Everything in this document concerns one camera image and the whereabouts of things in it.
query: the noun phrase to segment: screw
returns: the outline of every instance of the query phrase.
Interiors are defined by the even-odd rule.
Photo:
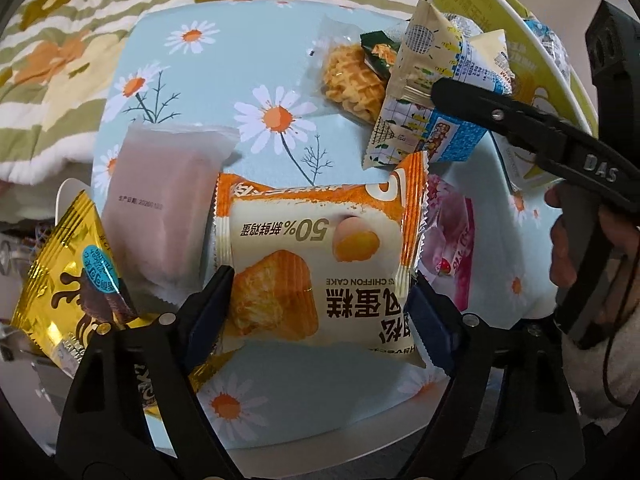
[[[171,325],[175,321],[175,314],[172,312],[165,312],[158,318],[158,323],[161,325]]]
[[[480,318],[476,314],[465,314],[462,316],[462,322],[467,326],[478,326],[480,324]]]
[[[98,328],[95,329],[95,331],[99,335],[108,334],[109,330],[111,330],[111,324],[110,323],[100,323],[100,325],[98,325]]]
[[[538,325],[527,326],[527,332],[529,332],[533,337],[539,337],[542,335],[542,330],[540,330]]]

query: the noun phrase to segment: waffle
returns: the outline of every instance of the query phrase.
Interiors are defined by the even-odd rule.
[[[375,124],[385,87],[364,61],[358,44],[341,45],[329,52],[322,74],[324,95],[367,123]]]

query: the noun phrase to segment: flower stem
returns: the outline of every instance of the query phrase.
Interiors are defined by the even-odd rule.
[[[142,109],[145,111],[146,116],[149,118],[149,122],[151,123],[155,123],[156,121],[154,120],[153,115],[151,114],[151,112],[148,110],[148,108],[145,106],[145,102],[142,100],[142,98],[140,97],[140,94],[136,94],[136,99],[138,100],[138,102],[140,103],[140,106],[142,107]]]
[[[296,159],[293,158],[293,154],[291,153],[291,150],[289,149],[289,147],[287,146],[287,143],[284,140],[284,134],[280,134],[280,137],[282,137],[282,144],[284,145],[284,149],[287,152],[287,155],[289,155],[289,158],[293,161],[293,163],[296,165],[296,167],[300,170],[300,173],[302,173],[302,175],[306,178],[306,181],[312,186],[314,184],[313,181],[308,176],[306,176],[305,171],[302,168],[300,168],[300,165],[298,164]]]

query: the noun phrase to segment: floral blanket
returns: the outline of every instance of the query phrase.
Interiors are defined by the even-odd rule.
[[[0,181],[91,162],[120,53],[150,12],[214,0],[26,0],[0,39]],[[313,0],[408,18],[418,0]]]

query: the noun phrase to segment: floor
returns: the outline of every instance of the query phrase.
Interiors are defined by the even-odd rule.
[[[521,0],[562,38],[578,76],[595,102],[595,88],[584,47],[584,31],[600,0]],[[608,0],[633,14],[626,0]],[[19,294],[19,284],[0,276],[0,317],[9,317]],[[28,362],[0,362],[0,386],[34,438],[41,444],[55,440],[58,417],[52,405],[38,396],[39,383]],[[418,443],[416,434],[384,450],[342,466],[297,477],[299,480],[342,480],[394,476]]]

